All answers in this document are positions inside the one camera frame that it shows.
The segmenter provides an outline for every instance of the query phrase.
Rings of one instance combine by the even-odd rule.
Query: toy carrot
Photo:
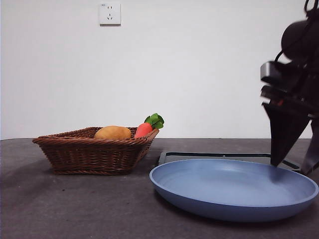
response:
[[[164,120],[163,118],[158,115],[157,113],[148,116],[144,123],[140,124],[136,130],[134,138],[139,138],[147,135],[155,128],[163,128],[164,127]]]

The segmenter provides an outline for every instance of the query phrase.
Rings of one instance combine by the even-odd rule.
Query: brown wicker basket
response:
[[[56,174],[129,174],[138,161],[147,154],[159,130],[141,138],[133,138],[136,127],[129,127],[130,139],[95,139],[101,127],[89,127],[76,131],[40,136],[33,139]]]

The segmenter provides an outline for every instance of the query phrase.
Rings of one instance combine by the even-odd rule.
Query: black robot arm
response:
[[[307,19],[292,23],[282,37],[282,51],[274,61],[261,66],[266,82],[261,95],[271,126],[271,164],[277,166],[312,121],[312,141],[302,164],[308,174],[319,166],[319,0],[308,10]],[[280,63],[284,54],[291,62]]]

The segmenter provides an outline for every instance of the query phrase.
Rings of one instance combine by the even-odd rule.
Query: dark tabletop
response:
[[[287,159],[301,163],[300,139]],[[129,175],[54,175],[31,139],[1,141],[2,239],[316,239],[319,196],[300,214],[270,223],[202,218],[166,202],[149,172],[162,151],[269,153],[269,139],[154,140]],[[319,169],[309,175],[319,183]]]

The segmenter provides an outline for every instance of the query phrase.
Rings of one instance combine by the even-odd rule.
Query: wall socket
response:
[[[100,26],[121,25],[121,4],[104,2],[99,5]]]

